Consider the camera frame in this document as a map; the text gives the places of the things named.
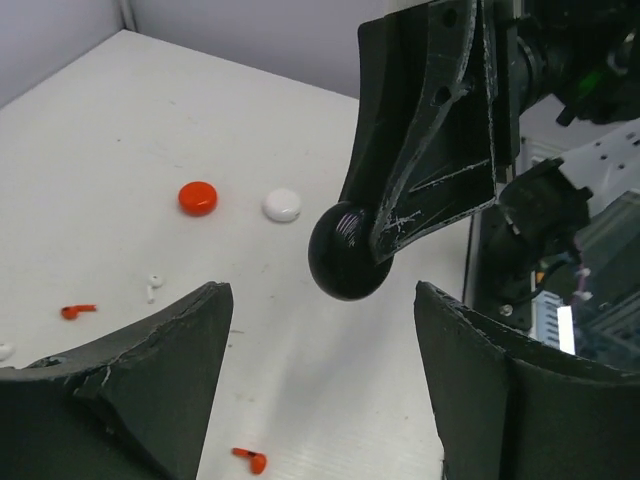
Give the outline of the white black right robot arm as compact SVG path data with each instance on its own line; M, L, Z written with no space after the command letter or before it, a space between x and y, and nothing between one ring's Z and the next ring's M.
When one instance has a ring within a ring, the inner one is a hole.
M635 1L427 1L360 25L360 104L316 282L355 300L419 238L483 213L476 308L516 307L639 182Z

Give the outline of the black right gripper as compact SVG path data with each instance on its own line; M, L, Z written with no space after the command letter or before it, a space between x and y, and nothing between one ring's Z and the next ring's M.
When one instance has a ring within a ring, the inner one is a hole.
M520 116L561 70L541 6L433 1L359 26L359 113L337 218L376 216L377 261L495 200L495 165L511 168Z

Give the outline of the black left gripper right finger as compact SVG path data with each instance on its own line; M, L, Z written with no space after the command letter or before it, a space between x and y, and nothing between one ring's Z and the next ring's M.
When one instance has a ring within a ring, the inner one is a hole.
M566 354L416 286L448 479L636 479L639 376Z

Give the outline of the black round charging case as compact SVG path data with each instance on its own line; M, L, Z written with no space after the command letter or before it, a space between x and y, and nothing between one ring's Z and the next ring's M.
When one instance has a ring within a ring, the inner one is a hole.
M386 280L393 259L378 263L369 245L373 213L352 202L329 208L309 240L308 264L317 286L341 301L370 296Z

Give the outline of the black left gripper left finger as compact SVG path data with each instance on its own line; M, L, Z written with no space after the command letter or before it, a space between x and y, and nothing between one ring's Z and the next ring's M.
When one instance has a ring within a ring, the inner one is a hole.
M193 479L233 314L226 283L1 371L5 479Z

